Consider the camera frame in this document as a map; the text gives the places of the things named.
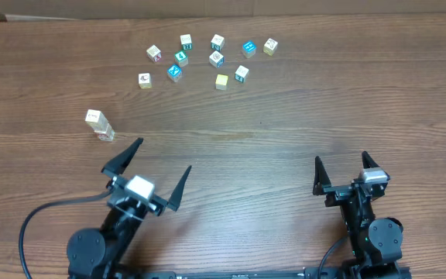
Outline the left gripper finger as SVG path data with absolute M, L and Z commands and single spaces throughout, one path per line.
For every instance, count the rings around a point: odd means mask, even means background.
M 188 179 L 188 176 L 190 174 L 192 166 L 189 166 L 183 176 L 181 177 L 181 179 L 179 180 L 179 182 L 177 183 L 177 186 L 173 189 L 173 192 L 170 196 L 170 199 L 168 200 L 168 204 L 167 207 L 170 208 L 173 211 L 177 211 L 178 208 L 180 207 L 180 203 L 183 197 L 183 193 L 184 193 L 184 187 L 186 184 L 186 181 Z
M 110 159 L 110 161 L 103 166 L 101 172 L 109 177 L 123 174 L 133 157 L 136 155 L 138 148 L 142 145 L 142 142 L 143 138 L 137 138 L 128 148 Z

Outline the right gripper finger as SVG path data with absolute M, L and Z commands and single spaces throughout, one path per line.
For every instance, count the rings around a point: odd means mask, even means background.
M 362 152 L 362 165 L 364 169 L 379 167 L 379 165 L 371 158 L 367 151 Z
M 324 190 L 331 186 L 331 181 L 319 156 L 314 159 L 314 169 L 313 195 L 324 195 Z

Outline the cream block red edge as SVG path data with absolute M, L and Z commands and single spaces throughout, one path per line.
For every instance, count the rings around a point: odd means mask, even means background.
M 96 133 L 96 136 L 99 138 L 99 140 L 111 142 L 114 140 L 115 131 L 103 131 L 102 133 Z

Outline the cream block green R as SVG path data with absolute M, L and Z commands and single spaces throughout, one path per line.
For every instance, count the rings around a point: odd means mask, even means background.
M 97 129 L 94 131 L 98 136 L 102 137 L 111 137 L 114 135 L 114 130 L 112 129 L 112 126 L 110 124 L 107 124 L 107 126 L 103 129 Z

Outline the blue P block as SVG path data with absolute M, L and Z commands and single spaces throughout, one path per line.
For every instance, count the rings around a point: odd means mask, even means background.
M 107 126 L 108 120 L 107 119 L 89 119 L 87 121 L 87 124 L 93 129 L 103 129 Z

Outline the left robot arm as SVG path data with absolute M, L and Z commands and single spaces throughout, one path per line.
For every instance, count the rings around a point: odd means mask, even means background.
M 120 264 L 144 218 L 152 213 L 162 215 L 165 209 L 180 207 L 184 186 L 191 168 L 188 167 L 169 199 L 154 194 L 155 185 L 135 175 L 122 176 L 143 142 L 142 138 L 107 162 L 101 172 L 108 177 L 112 190 L 108 200 L 111 211 L 98 229 L 75 232 L 67 244 L 70 278 L 144 278 L 140 270 Z

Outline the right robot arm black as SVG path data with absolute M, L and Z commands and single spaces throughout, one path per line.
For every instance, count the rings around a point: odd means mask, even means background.
M 372 202 L 385 194 L 390 176 L 362 152 L 359 176 L 347 185 L 334 186 L 320 157 L 315 157 L 313 194 L 325 197 L 327 207 L 338 206 L 348 235 L 337 241 L 321 260 L 321 273 L 326 259 L 344 241 L 352 246 L 353 260 L 346 260 L 338 268 L 336 278 L 406 278 L 410 272 L 400 269 L 402 258 L 403 225 L 395 218 L 378 219 Z

